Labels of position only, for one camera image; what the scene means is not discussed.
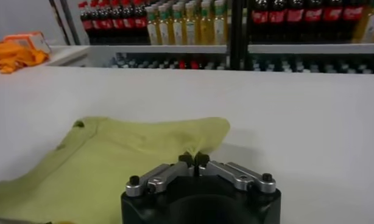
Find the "cola bottle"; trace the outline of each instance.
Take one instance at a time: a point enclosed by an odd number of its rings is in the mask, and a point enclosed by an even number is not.
[[[113,21],[111,20],[110,12],[107,8],[106,2],[101,2],[99,4],[99,24],[102,30],[102,39],[101,42],[109,43],[110,37],[112,37],[113,32]]]
[[[124,21],[122,17],[122,7],[119,5],[118,0],[113,0],[111,2],[113,9],[111,11],[111,18],[113,20],[114,35],[117,43],[123,42],[124,34]]]
[[[90,38],[90,43],[91,44],[98,44],[100,42],[100,37],[103,36],[103,32],[101,29],[101,21],[99,19],[99,5],[96,1],[92,1],[91,4],[91,19],[92,19],[92,24],[94,27],[94,32],[93,32],[93,38]]]
[[[343,11],[342,0],[326,0],[322,15],[322,38],[324,41],[337,41],[339,38],[339,23]]]
[[[252,4],[252,43],[267,41],[268,31],[268,0],[254,0]]]
[[[122,18],[125,26],[125,42],[133,42],[135,36],[134,9],[129,0],[122,0]]]
[[[105,2],[105,8],[106,8],[108,14],[109,14],[110,17],[111,17],[111,13],[112,13],[112,11],[113,11],[113,7],[112,7],[111,4],[110,4],[110,0],[104,0],[104,2]]]
[[[134,18],[136,33],[140,43],[147,43],[147,21],[146,21],[146,10],[143,0],[134,0]]]
[[[301,40],[302,19],[304,12],[303,0],[289,0],[287,12],[287,32],[288,42],[299,42]]]
[[[322,0],[305,0],[303,17],[303,41],[314,43],[320,41],[322,17]]]
[[[82,21],[83,27],[85,32],[87,33],[88,37],[91,38],[93,35],[94,26],[91,20],[91,13],[87,8],[87,2],[79,3],[80,9],[80,20]]]
[[[367,0],[346,0],[340,24],[340,39],[350,41],[353,38],[355,27],[362,18]]]
[[[269,40],[274,43],[284,41],[284,20],[286,16],[286,0],[272,0],[269,5]]]

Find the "orange object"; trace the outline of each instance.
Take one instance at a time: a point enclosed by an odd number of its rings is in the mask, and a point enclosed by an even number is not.
[[[43,51],[20,46],[12,41],[0,43],[0,72],[12,73],[25,66],[43,63],[49,55]]]
[[[51,48],[46,43],[45,38],[40,31],[18,33],[7,35],[4,37],[4,42],[15,42],[24,47],[29,47],[33,50],[43,51],[47,54],[51,52]]]

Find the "red label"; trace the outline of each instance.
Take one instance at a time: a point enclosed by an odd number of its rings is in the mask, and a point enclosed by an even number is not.
[[[124,19],[124,25],[126,28],[134,28],[135,23],[133,19]]]
[[[83,27],[85,30],[90,30],[94,27],[91,20],[86,20],[82,22],[83,22]]]
[[[363,6],[351,7],[348,6],[344,9],[344,20],[359,20],[362,18]]]
[[[268,12],[252,12],[254,23],[266,23],[268,21]]]
[[[123,29],[125,27],[122,19],[113,19],[114,27],[117,29]]]
[[[105,30],[114,28],[113,27],[113,21],[110,20],[110,19],[102,20],[101,24],[102,24],[101,28],[105,29]]]
[[[92,24],[93,24],[94,28],[97,29],[97,30],[102,28],[102,23],[101,23],[100,20],[94,20],[94,21],[92,21]]]
[[[305,12],[305,21],[316,22],[321,19],[322,9],[309,9]]]
[[[135,19],[136,27],[143,28],[146,27],[146,19],[145,18],[137,18]]]
[[[325,20],[325,21],[336,21],[341,17],[342,12],[343,12],[342,7],[326,8],[323,11],[323,20]]]
[[[270,23],[282,23],[284,21],[284,15],[286,11],[270,12]]]
[[[287,13],[288,22],[300,22],[303,16],[303,9],[289,9]]]

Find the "green towel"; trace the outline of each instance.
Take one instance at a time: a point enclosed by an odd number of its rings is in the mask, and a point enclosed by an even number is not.
[[[120,224],[129,176],[184,152],[210,153],[229,128],[218,117],[154,124],[86,117],[33,170],[0,182],[0,219]]]

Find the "oil bottle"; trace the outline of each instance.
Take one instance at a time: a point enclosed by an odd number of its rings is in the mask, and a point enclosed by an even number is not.
[[[216,8],[215,8],[215,5],[214,5],[214,0],[209,0],[210,1],[210,18],[212,20],[214,20],[214,18],[216,17]]]
[[[214,18],[214,43],[216,45],[225,44],[225,18],[224,18],[224,2],[217,0],[215,2],[215,18]]]
[[[174,38],[176,45],[186,44],[186,26],[185,20],[182,18],[182,5],[176,4],[172,6],[174,13]]]
[[[186,3],[185,3],[185,1],[184,0],[179,1],[177,4],[180,5],[181,11],[182,11],[182,18],[185,19],[186,18]]]
[[[160,19],[159,14],[158,14],[158,5],[152,4],[151,7],[153,8],[153,14],[155,15],[155,18],[158,22],[158,20]]]
[[[167,3],[164,3],[164,5],[166,5],[168,9],[168,26],[170,27],[168,28],[168,30],[170,30],[171,31],[170,33],[172,34],[170,40],[172,44],[175,44],[174,26],[173,26],[174,20],[172,19],[174,11],[172,9],[172,4],[173,4],[172,1],[168,1]]]
[[[186,4],[186,34],[188,45],[200,44],[199,25],[196,20],[195,7],[193,2]]]
[[[161,42],[163,45],[173,45],[174,40],[174,31],[172,28],[172,23],[169,20],[168,9],[166,5],[162,5],[159,8],[160,11],[160,33],[161,33]]]
[[[198,27],[199,44],[202,44],[202,38],[201,38],[202,35],[200,33],[200,20],[202,19],[201,17],[202,9],[200,6],[202,3],[202,0],[192,0],[191,2],[194,4],[194,8],[195,8],[195,19],[197,21],[197,27]]]
[[[210,18],[210,1],[203,1],[202,4],[202,19],[200,20],[200,34],[203,45],[213,44],[213,20]]]
[[[160,27],[158,25],[157,18],[153,7],[146,7],[148,17],[148,34],[151,45],[161,45]]]
[[[374,2],[364,10],[362,19],[358,22],[353,42],[374,43]]]

